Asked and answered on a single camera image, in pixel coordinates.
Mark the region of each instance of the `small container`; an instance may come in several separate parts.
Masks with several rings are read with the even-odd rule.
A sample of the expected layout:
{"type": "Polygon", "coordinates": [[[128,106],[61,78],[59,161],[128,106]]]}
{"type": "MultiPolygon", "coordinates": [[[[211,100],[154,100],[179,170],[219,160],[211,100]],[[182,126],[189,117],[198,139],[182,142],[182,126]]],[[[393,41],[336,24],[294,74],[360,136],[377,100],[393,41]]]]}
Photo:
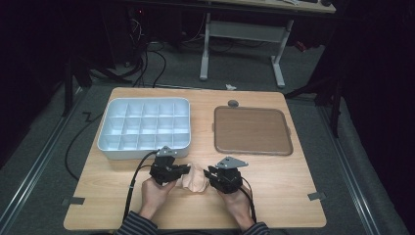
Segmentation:
{"type": "Polygon", "coordinates": [[[164,146],[183,158],[190,140],[187,99],[118,98],[107,106],[98,148],[111,160],[143,159],[164,146]]]}

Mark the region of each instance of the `hand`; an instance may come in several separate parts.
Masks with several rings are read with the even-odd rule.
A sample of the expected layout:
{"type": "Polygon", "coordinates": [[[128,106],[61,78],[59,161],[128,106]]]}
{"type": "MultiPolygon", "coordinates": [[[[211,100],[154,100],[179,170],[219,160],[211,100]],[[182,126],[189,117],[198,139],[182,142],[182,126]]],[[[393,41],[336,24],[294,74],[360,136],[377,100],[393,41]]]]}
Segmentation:
{"type": "MultiPolygon", "coordinates": [[[[244,185],[242,186],[242,189],[251,195],[251,191],[244,185]]],[[[254,220],[251,218],[250,214],[250,201],[241,190],[231,194],[224,194],[220,191],[217,191],[217,193],[222,197],[226,209],[237,221],[243,232],[254,225],[254,220]]]]}
{"type": "Polygon", "coordinates": [[[138,214],[147,219],[152,219],[155,213],[161,208],[167,199],[168,193],[174,186],[176,181],[168,182],[166,185],[159,185],[156,180],[151,177],[143,182],[141,187],[142,204],[138,214]]]}

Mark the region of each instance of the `tape piece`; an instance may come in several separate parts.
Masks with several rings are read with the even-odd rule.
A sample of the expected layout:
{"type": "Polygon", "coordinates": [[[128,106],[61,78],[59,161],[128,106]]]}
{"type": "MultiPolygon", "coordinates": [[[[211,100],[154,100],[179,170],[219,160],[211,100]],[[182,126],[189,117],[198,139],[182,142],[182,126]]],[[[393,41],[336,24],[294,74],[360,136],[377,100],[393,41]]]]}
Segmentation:
{"type": "Polygon", "coordinates": [[[62,200],[62,206],[67,207],[71,204],[73,204],[73,205],[83,205],[84,202],[85,202],[85,198],[72,197],[70,199],[63,199],[62,200]]]}
{"type": "Polygon", "coordinates": [[[308,199],[310,201],[314,201],[314,200],[317,200],[317,199],[319,199],[320,201],[323,201],[326,198],[327,198],[327,196],[326,196],[325,193],[315,192],[315,193],[312,193],[312,194],[308,194],[308,199]]]}

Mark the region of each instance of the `person's left hand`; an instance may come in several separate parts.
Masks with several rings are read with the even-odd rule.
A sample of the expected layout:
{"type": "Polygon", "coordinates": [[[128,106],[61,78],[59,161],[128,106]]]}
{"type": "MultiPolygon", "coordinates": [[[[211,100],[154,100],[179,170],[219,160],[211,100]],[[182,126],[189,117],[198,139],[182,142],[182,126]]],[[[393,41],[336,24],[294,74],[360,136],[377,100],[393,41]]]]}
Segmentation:
{"type": "Polygon", "coordinates": [[[168,182],[164,186],[159,185],[153,177],[145,180],[141,187],[142,204],[138,214],[151,220],[165,203],[168,193],[175,185],[176,180],[168,182]]]}

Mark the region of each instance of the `crumpled cloth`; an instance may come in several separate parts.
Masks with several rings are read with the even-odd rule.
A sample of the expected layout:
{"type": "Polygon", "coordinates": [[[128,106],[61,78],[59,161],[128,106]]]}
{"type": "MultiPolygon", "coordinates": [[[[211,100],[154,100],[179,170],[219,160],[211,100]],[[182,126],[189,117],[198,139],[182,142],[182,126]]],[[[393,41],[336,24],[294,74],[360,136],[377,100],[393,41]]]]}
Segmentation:
{"type": "Polygon", "coordinates": [[[194,193],[204,192],[208,186],[208,179],[205,177],[204,170],[198,164],[188,164],[190,170],[188,174],[183,174],[177,180],[176,186],[183,187],[194,193]]]}

